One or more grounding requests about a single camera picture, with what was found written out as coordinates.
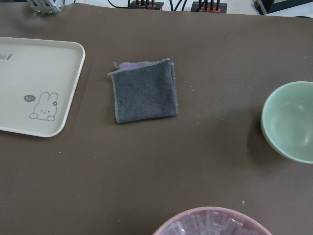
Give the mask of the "pink bowl with ice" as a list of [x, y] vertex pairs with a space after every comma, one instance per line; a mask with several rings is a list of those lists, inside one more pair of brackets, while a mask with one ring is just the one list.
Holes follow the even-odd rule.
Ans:
[[260, 223], [240, 212], [221, 207], [199, 207], [167, 220], [156, 235], [269, 235]]

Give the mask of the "grey folded cloth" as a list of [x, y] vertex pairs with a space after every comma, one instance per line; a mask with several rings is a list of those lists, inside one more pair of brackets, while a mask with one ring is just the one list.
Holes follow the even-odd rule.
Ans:
[[175, 66], [169, 59], [123, 62], [109, 72], [118, 123], [175, 116], [178, 111]]

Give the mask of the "cream rabbit tray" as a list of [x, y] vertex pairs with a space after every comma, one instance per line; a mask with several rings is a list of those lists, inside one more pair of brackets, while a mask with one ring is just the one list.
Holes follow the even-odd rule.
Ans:
[[45, 138], [60, 133], [85, 55], [77, 42], [1, 37], [0, 129]]

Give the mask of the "mint green bowl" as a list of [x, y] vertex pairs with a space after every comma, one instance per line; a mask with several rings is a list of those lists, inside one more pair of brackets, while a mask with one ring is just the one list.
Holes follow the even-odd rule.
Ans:
[[290, 82], [274, 90], [261, 114], [267, 143], [280, 155], [313, 163], [313, 83]]

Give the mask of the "aluminium frame post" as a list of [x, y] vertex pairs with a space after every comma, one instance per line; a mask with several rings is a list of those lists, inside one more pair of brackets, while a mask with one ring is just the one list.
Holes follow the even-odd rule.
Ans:
[[31, 9], [41, 14], [58, 14], [64, 6], [64, 0], [27, 0]]

